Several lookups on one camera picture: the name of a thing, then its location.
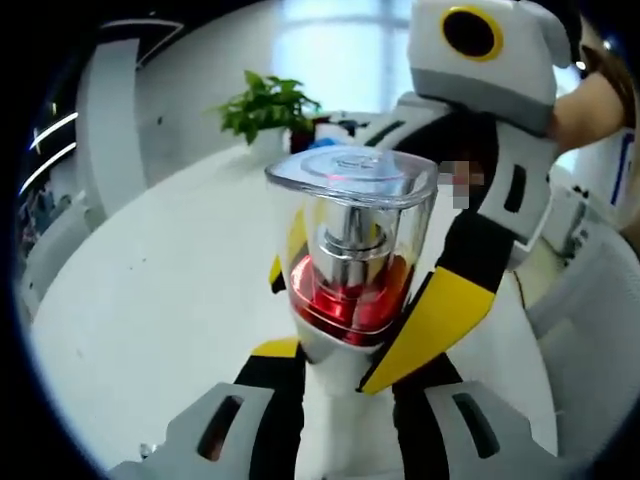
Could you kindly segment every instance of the green leaves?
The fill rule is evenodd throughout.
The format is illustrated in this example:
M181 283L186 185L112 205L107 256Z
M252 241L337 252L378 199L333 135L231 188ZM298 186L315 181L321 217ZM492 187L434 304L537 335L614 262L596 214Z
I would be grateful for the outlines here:
M257 73L245 70L244 80L252 90L264 90L265 88L264 80L262 80L262 77Z
M234 135L244 135L248 144L255 141L260 130L289 128L312 130L313 122L304 116L303 110L318 111L320 104L307 97L298 87L302 83L293 79L281 79L274 75L261 77L255 72L244 72L248 89L233 96L228 103L207 109L216 110L221 118L221 130L231 130Z

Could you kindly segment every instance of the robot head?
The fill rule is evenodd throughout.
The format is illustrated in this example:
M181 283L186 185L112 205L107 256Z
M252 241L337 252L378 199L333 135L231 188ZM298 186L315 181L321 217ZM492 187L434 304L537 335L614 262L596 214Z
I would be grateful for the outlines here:
M553 111L553 65L571 47L563 24L530 1L416 0L409 37L415 92L488 112L543 135Z

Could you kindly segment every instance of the white chair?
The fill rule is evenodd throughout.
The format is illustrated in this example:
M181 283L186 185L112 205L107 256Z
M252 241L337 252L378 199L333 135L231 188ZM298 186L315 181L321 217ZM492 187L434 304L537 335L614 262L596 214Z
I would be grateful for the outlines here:
M587 467L640 398L640 262L611 227L589 240L527 314L557 412L559 454Z

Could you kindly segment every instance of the robot eye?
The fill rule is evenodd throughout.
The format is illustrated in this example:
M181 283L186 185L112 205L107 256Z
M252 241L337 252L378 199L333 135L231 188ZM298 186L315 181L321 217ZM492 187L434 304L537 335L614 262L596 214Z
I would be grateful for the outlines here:
M478 8L454 7L447 11L442 35L456 52L470 60L493 60L502 50L500 26Z

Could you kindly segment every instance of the plastic lid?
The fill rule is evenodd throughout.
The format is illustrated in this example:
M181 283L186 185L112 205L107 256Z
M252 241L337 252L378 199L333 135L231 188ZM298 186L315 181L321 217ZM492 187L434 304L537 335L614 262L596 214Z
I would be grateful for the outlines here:
M265 169L269 182L359 207L406 209L435 193L438 167L416 155L336 145L292 155Z

